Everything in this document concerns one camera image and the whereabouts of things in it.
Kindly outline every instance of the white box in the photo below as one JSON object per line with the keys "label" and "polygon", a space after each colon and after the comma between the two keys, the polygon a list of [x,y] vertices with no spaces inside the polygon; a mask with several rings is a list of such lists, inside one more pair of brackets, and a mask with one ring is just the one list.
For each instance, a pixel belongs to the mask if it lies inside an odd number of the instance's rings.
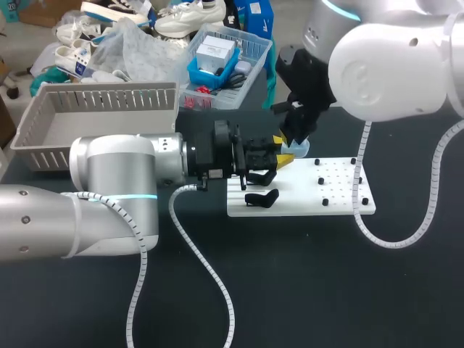
{"label": "white box", "polygon": [[207,36],[204,38],[203,44],[219,47],[220,49],[227,49],[229,51],[228,59],[231,59],[235,53],[235,41],[225,40],[224,38],[215,38],[214,36]]}
{"label": "white box", "polygon": [[227,49],[212,47],[202,43],[196,50],[196,67],[199,70],[206,70],[214,74],[219,68],[225,68],[228,61]]}

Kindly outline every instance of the white cable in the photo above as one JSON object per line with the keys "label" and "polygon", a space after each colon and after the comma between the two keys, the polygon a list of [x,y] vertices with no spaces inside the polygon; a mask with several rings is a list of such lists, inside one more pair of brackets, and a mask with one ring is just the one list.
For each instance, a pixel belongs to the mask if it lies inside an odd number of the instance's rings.
{"label": "white cable", "polygon": [[179,230],[182,237],[185,239],[190,249],[192,249],[195,255],[199,258],[203,266],[205,266],[208,272],[210,272],[210,275],[214,278],[215,282],[217,283],[217,285],[219,286],[220,290],[222,291],[224,295],[225,303],[227,304],[227,308],[229,312],[229,331],[227,334],[227,339],[225,340],[225,343],[224,343],[224,348],[229,348],[232,344],[233,332],[235,331],[235,313],[233,311],[231,297],[229,296],[229,293],[227,289],[225,288],[223,282],[220,280],[219,276],[212,269],[208,261],[206,261],[202,253],[197,249],[195,244],[191,241],[187,233],[182,228],[181,223],[179,223],[177,216],[175,215],[174,201],[179,194],[183,192],[187,192],[187,191],[196,191],[196,185],[185,185],[174,191],[173,195],[169,198],[169,213],[171,215],[171,218],[173,219],[175,227]]}
{"label": "white cable", "polygon": [[360,207],[358,202],[358,186],[359,179],[361,174],[361,167],[363,166],[364,151],[366,144],[368,142],[369,132],[370,132],[371,122],[366,122],[364,126],[364,131],[362,133],[362,138],[360,142],[360,148],[357,153],[357,161],[355,167],[355,178],[353,180],[353,191],[352,191],[352,202],[353,202],[353,212],[355,215],[355,220],[360,230],[366,237],[370,239],[374,244],[379,245],[380,247],[387,249],[401,249],[408,247],[415,242],[417,242],[428,230],[432,220],[434,219],[436,203],[438,200],[439,192],[439,182],[440,182],[440,164],[442,162],[442,156],[444,149],[447,147],[451,139],[458,134],[462,129],[464,129],[464,121],[460,121],[453,125],[440,139],[438,145],[436,146],[434,158],[432,159],[432,174],[430,182],[430,197],[428,199],[428,208],[426,216],[423,219],[419,229],[409,238],[404,241],[383,241],[376,236],[374,236],[363,222],[363,218],[360,214]]}
{"label": "white cable", "polygon": [[138,248],[140,249],[140,272],[138,273],[138,279],[136,288],[133,291],[132,299],[130,300],[130,306],[128,311],[128,317],[125,324],[125,340],[127,342],[128,348],[134,348],[133,338],[132,338],[132,325],[133,317],[136,313],[136,306],[138,297],[140,296],[140,291],[144,285],[146,268],[148,264],[148,252],[146,250],[146,245],[144,237],[141,235],[140,229],[137,227],[135,221],[132,217],[126,212],[117,202],[111,200],[109,197],[102,196],[101,194],[95,194],[93,192],[75,192],[80,199],[96,199],[100,203],[106,205],[107,207],[113,209],[117,214],[128,223],[134,237],[136,237]]}

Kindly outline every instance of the blue plastic basket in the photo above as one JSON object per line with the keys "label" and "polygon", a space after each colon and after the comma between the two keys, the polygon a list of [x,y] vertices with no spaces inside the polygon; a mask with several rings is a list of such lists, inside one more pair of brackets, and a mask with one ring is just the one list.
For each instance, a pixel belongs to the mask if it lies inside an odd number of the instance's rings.
{"label": "blue plastic basket", "polygon": [[239,61],[239,54],[240,54],[240,49],[235,49],[231,60],[229,60],[229,62],[224,68],[223,73],[219,76],[211,75],[211,74],[208,74],[207,72],[198,70],[198,67],[196,65],[196,56],[195,56],[187,67],[188,73],[190,75],[190,81],[197,85],[206,86],[212,90],[221,88],[222,86],[225,85],[225,83],[229,79],[229,76],[233,72],[234,67]]}

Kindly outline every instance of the clutter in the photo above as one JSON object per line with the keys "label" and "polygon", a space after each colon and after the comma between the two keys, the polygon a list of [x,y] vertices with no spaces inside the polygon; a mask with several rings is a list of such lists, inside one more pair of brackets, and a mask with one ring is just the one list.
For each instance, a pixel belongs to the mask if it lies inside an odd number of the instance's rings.
{"label": "clutter", "polygon": [[64,13],[79,9],[81,0],[42,0],[20,10],[20,21],[27,24],[52,28]]}
{"label": "clutter", "polygon": [[219,76],[211,75],[205,71],[201,71],[198,69],[197,65],[197,57],[195,56],[191,63],[188,65],[187,70],[190,76],[190,81],[197,85],[207,86],[212,90],[217,90],[225,85],[227,80],[229,79],[235,65],[239,61],[239,54],[240,49],[235,49],[235,53],[232,56],[231,60],[227,63],[224,67],[224,71]]}
{"label": "clutter", "polygon": [[61,44],[59,42],[54,42],[43,49],[30,69],[30,74],[34,78],[37,78],[39,75],[43,74],[46,69],[55,65],[55,51],[60,46]]}
{"label": "clutter", "polygon": [[129,18],[135,24],[148,22],[148,17],[137,11],[126,0],[91,0],[82,1],[80,10],[89,17],[103,22],[117,22]]}
{"label": "clutter", "polygon": [[44,83],[64,83],[69,80],[67,73],[62,72],[57,67],[50,67],[46,72],[37,76],[30,85],[30,96],[36,96],[38,89]]}
{"label": "clutter", "polygon": [[[220,76],[198,70],[196,65],[196,50],[207,36],[224,38],[236,44],[235,52],[238,52],[236,56],[234,55],[236,60],[233,58]],[[180,83],[181,104],[190,109],[238,109],[264,66],[272,44],[270,40],[241,30],[204,24],[191,40],[185,54],[179,59],[175,68],[178,73],[176,79]],[[231,77],[239,60],[250,63],[252,67],[246,80],[242,81],[243,85],[241,87],[235,86],[236,88],[218,89],[224,86]],[[195,92],[195,89],[200,86],[207,86],[211,91],[216,91],[207,96]]]}
{"label": "clutter", "polygon": [[159,11],[161,18],[155,22],[154,29],[169,38],[183,38],[198,31],[205,23],[224,26],[224,0],[215,0],[211,7],[206,6],[207,3],[195,0],[162,9]]}
{"label": "clutter", "polygon": [[224,68],[230,60],[227,49],[201,44],[196,50],[196,67],[198,70],[215,74],[219,68]]}
{"label": "clutter", "polygon": [[110,74],[109,72],[101,71],[101,70],[97,70],[93,72],[91,78],[83,78],[80,80],[80,83],[98,83],[98,82],[100,83],[123,83],[127,81],[122,78],[117,77],[115,72]]}
{"label": "clutter", "polygon": [[235,73],[244,74],[245,76],[248,76],[249,72],[252,71],[252,65],[248,62],[245,62],[244,60],[241,60],[236,64],[233,71]]}
{"label": "clutter", "polygon": [[8,109],[0,96],[0,148],[5,147],[15,134],[15,124],[9,116]]}
{"label": "clutter", "polygon": [[183,52],[178,45],[153,38],[123,18],[92,54],[89,67],[108,73],[121,70],[133,81],[172,80]]}
{"label": "clutter", "polygon": [[273,36],[274,12],[269,0],[255,0],[245,6],[244,29],[260,38]]}
{"label": "clutter", "polygon": [[219,91],[222,91],[223,89],[237,89],[241,88],[245,81],[247,80],[247,77],[244,74],[232,74],[229,76],[229,79],[219,88],[216,88],[211,91],[211,94],[217,95]]}
{"label": "clutter", "polygon": [[91,58],[91,42],[78,38],[71,47],[61,46],[55,51],[58,69],[75,77],[83,75]]}
{"label": "clutter", "polygon": [[76,38],[94,40],[111,33],[112,23],[97,22],[81,12],[78,12],[77,17],[72,17],[73,12],[67,13],[67,17],[63,17],[53,29],[58,40],[65,46],[70,46]]}

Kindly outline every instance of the plastic bag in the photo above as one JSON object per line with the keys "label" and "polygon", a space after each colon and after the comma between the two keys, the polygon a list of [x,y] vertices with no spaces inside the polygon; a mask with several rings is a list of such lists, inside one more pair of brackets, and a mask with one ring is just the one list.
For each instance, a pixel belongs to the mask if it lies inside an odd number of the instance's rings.
{"label": "plastic bag", "polygon": [[121,70],[132,81],[172,80],[183,52],[175,43],[147,35],[134,22],[123,18],[99,44],[88,67],[108,73]]}
{"label": "plastic bag", "polygon": [[88,16],[84,15],[79,10],[74,9],[72,11],[68,11],[63,15],[63,17],[61,17],[61,20],[59,20],[59,22],[51,29],[51,32],[53,33],[53,35],[56,35],[57,29],[62,25],[79,23],[81,20],[85,20],[86,18],[88,18]]}

